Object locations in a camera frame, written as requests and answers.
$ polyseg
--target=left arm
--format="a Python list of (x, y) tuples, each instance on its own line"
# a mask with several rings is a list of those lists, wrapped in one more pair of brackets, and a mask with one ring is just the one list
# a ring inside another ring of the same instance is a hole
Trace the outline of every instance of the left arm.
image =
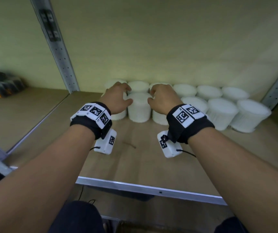
[[(131, 90), (116, 83), (99, 100), (112, 114), (126, 109)], [(0, 232), (47, 232), (77, 180), (94, 133), (72, 125), (39, 156), (0, 181)]]

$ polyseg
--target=right arm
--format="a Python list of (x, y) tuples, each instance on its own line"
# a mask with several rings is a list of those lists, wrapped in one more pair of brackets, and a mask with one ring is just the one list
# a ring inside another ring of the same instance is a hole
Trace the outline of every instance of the right arm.
[[(168, 114), (183, 104), (171, 86), (153, 86), (151, 108)], [(278, 232), (278, 169), (214, 128), (188, 139), (199, 163), (226, 203), (250, 232)]]

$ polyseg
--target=wrist strap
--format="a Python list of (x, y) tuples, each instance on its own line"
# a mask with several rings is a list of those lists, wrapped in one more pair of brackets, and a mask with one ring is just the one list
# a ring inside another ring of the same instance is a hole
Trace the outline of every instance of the wrist strap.
[(104, 139), (112, 126), (111, 112), (108, 107), (101, 102), (85, 104), (70, 118), (70, 120), (70, 126), (80, 124), (91, 129), (96, 139), (100, 137)]
[(207, 116), (192, 105), (177, 105), (168, 113), (168, 139), (176, 143), (188, 143), (188, 138), (194, 136), (206, 127), (215, 127)]

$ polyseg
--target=forearm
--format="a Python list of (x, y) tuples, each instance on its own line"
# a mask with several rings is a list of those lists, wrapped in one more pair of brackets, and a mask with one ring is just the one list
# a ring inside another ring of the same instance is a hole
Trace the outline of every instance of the forearm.
[(43, 153), (0, 181), (0, 232), (46, 232), (94, 139), (90, 129), (73, 125)]
[(188, 143), (210, 180), (251, 232), (278, 231), (278, 170), (213, 128)]

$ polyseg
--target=white container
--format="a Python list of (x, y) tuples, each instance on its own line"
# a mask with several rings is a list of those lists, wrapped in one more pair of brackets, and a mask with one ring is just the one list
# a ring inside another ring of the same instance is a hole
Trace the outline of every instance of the white container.
[(113, 86), (116, 82), (127, 83), (124, 79), (112, 78), (112, 79), (109, 79), (109, 80), (105, 83), (105, 89), (110, 88), (110, 87)]
[[(126, 100), (127, 99), (127, 94), (126, 92), (123, 93), (123, 99)], [(127, 115), (127, 109), (125, 109), (123, 112), (120, 112), (118, 114), (112, 114), (111, 115), (111, 120), (120, 120), (125, 118)]]
[(172, 87), (172, 85), (170, 83), (151, 83), (149, 86), (149, 89), (152, 89), (152, 86), (156, 85), (156, 84), (165, 84), (165, 85), (170, 85)]
[(128, 106), (128, 117), (136, 123), (144, 123), (151, 117), (151, 107), (148, 104), (149, 93), (131, 93), (127, 99), (133, 99), (133, 103)]
[(201, 85), (197, 87), (196, 96), (208, 101), (210, 99), (222, 97), (222, 90), (212, 86)]
[(210, 99), (208, 101), (208, 107), (207, 115), (219, 131), (226, 129), (238, 113), (237, 106), (233, 102), (223, 98)]
[(136, 93), (136, 92), (149, 92), (149, 83), (145, 81), (133, 81), (129, 82), (128, 85), (131, 87), (131, 91), (129, 93)]
[(167, 116), (152, 110), (152, 119), (160, 125), (168, 125)]
[(239, 132), (253, 132), (256, 126), (272, 113), (265, 105), (250, 99), (239, 100), (237, 107), (239, 113), (234, 117), (230, 126)]
[(196, 109), (199, 109), (204, 114), (208, 110), (208, 103), (207, 103), (207, 101), (205, 101), (202, 98), (199, 98), (199, 97), (182, 97), (181, 100), (184, 104), (192, 105)]
[(177, 93), (178, 97), (194, 97), (197, 93), (197, 89), (189, 84), (175, 84), (173, 89)]
[(223, 98), (228, 99), (233, 102), (237, 102), (238, 100), (248, 99), (250, 94), (243, 89), (234, 88), (234, 87), (222, 87)]

